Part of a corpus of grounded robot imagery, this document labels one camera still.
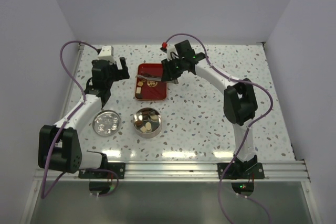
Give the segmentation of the metal tongs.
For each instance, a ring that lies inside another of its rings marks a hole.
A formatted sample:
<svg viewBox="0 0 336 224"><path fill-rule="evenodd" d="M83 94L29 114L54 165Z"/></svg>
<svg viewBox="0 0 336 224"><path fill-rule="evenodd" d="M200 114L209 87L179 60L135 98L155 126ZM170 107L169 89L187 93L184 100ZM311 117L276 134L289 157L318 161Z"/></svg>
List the metal tongs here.
<svg viewBox="0 0 336 224"><path fill-rule="evenodd" d="M144 79L146 81L156 81L156 82L161 82L162 81L162 77L154 76L154 75L146 73L146 72L138 73L137 77L140 78L140 79Z"/></svg>

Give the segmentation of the white oval chocolate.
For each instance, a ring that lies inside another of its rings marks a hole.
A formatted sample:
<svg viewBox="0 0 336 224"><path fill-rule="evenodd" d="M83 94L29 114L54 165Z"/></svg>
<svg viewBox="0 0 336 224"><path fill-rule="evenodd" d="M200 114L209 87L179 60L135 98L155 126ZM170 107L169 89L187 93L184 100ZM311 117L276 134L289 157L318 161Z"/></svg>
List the white oval chocolate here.
<svg viewBox="0 0 336 224"><path fill-rule="evenodd" d="M146 122L145 128L146 128L147 131L152 130L152 124L150 122Z"/></svg>
<svg viewBox="0 0 336 224"><path fill-rule="evenodd" d="M151 120L154 121L154 122L157 121L158 120L158 116L157 115L152 115L151 116Z"/></svg>

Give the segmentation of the brown cup chocolate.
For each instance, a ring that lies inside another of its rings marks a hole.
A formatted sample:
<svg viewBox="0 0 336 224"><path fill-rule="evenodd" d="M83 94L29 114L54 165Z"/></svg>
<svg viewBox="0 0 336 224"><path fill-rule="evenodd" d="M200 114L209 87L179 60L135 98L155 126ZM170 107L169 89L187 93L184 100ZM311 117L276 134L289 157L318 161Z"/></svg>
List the brown cup chocolate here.
<svg viewBox="0 0 336 224"><path fill-rule="evenodd" d="M135 121L134 124L135 124L136 126L140 126L140 125L142 125L142 123L143 123L143 122L142 122L141 120L137 120L137 121Z"/></svg>

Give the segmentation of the round metal tin lid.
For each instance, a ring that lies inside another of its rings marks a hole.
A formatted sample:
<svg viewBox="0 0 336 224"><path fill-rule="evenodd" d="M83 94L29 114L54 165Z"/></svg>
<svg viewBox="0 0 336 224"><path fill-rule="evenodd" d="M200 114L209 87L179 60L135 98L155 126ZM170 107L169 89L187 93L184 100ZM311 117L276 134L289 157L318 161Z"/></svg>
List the round metal tin lid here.
<svg viewBox="0 0 336 224"><path fill-rule="evenodd" d="M92 127L96 134L107 137L112 136L119 130L120 123L121 118L117 112L104 110L94 117Z"/></svg>

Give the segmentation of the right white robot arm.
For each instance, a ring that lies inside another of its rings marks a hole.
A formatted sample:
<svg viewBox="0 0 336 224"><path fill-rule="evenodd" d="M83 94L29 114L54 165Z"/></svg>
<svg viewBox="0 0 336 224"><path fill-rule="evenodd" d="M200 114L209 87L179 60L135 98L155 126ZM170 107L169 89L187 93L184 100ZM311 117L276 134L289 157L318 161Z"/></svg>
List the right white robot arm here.
<svg viewBox="0 0 336 224"><path fill-rule="evenodd" d="M196 53L192 49L188 40L174 46L163 42L160 49L166 53L166 59L161 61L161 81L176 82L182 73L187 71L205 79L223 94L224 115L234 129L237 161L234 172L236 176L246 178L253 171L249 161L255 158L252 132L248 132L244 139L248 124L255 117L258 108L253 86L234 81L229 76L221 76L207 63L203 52Z"/></svg>

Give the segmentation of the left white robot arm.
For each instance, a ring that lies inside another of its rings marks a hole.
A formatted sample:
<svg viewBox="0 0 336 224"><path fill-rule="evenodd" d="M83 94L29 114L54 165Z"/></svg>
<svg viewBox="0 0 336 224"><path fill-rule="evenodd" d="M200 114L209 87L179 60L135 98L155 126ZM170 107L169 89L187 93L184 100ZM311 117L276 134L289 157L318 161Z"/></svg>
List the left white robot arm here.
<svg viewBox="0 0 336 224"><path fill-rule="evenodd" d="M106 105L113 83L130 78L126 59L120 58L121 68L107 60L92 61L92 76L84 89L85 97L61 120L44 125L39 132L38 166L45 170L75 173L90 169L97 178L109 172L106 155L85 151L80 133Z"/></svg>

